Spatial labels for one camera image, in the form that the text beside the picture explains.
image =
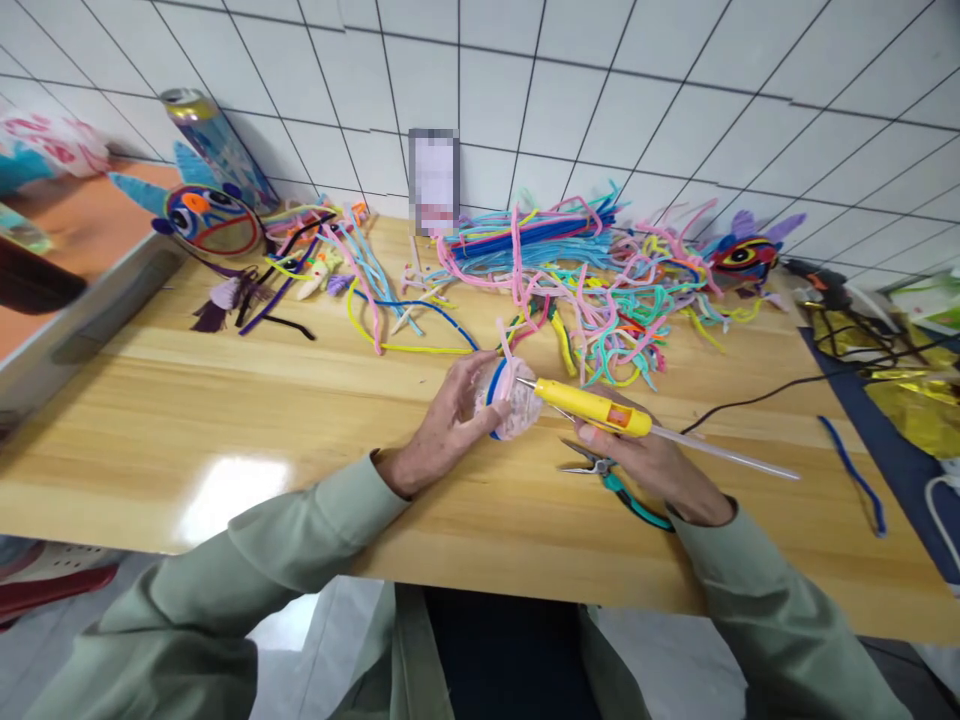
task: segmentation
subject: paper fish craft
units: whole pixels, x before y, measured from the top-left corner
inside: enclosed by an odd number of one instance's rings
[[[725,276],[731,284],[752,284],[760,290],[777,265],[784,238],[806,219],[805,213],[791,215],[758,232],[753,213],[741,210],[733,217],[730,234],[709,243],[701,254],[713,272]]]
[[[175,235],[197,250],[220,257],[243,255],[257,247],[262,225],[240,199],[240,188],[232,183],[219,185],[213,170],[183,143],[174,143],[174,153],[183,183],[172,190],[121,173],[110,173],[110,179],[157,216],[151,224],[158,233]]]

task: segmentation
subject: tile floor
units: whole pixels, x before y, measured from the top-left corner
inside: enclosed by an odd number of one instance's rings
[[[19,720],[64,663],[74,636],[157,558],[129,554],[103,590],[48,605],[0,635],[0,720]],[[304,596],[251,634],[260,648],[255,720],[321,720],[348,688],[382,583],[340,577]],[[601,629],[637,677],[659,718],[743,717],[746,683],[733,656],[704,618],[626,609],[601,611]],[[905,644],[871,638],[868,648],[915,717],[956,718],[920,657]],[[947,685],[957,687],[960,655],[920,648]]]

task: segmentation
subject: sleeve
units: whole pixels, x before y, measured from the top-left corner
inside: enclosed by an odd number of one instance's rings
[[[771,717],[911,717],[836,603],[747,513],[719,528],[671,516],[710,617]]]
[[[245,636],[346,572],[407,506],[366,457],[248,510],[117,598],[27,717],[246,718],[257,650]]]

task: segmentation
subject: gold foil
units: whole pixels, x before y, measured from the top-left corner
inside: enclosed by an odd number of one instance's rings
[[[827,355],[831,355],[838,359],[843,359],[843,355],[850,350],[859,350],[860,348],[876,348],[877,350],[883,350],[883,348],[877,344],[877,342],[867,335],[859,327],[853,325],[853,321],[843,312],[839,310],[824,310],[823,312],[818,312],[814,310],[810,313],[810,325],[813,328],[813,339],[817,343],[817,347],[820,348]],[[840,332],[834,335],[834,340],[837,346],[837,352],[839,355],[833,354],[833,344],[826,340],[820,342],[821,339],[826,338],[830,334],[830,328],[838,330],[840,328],[846,328],[845,330],[840,330]],[[854,355],[853,359],[862,360],[863,355]]]
[[[895,373],[885,370],[883,373]],[[960,457],[960,386],[924,376],[867,385],[867,395],[903,437],[938,460]]]
[[[914,347],[930,342],[920,328],[905,322]],[[957,355],[944,347],[920,353],[929,365],[917,366],[916,356],[907,356],[913,367],[877,370],[867,395],[894,424],[903,437],[938,460],[960,456],[960,376],[953,369]]]

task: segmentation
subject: person's right hand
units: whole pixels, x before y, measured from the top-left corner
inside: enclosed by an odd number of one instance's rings
[[[660,424],[649,410],[606,386],[591,388],[591,392],[642,410]],[[619,463],[637,485],[670,503],[687,522],[718,526],[733,519],[730,501],[671,440],[658,435],[622,437],[581,421],[577,422],[577,435],[595,453]]]

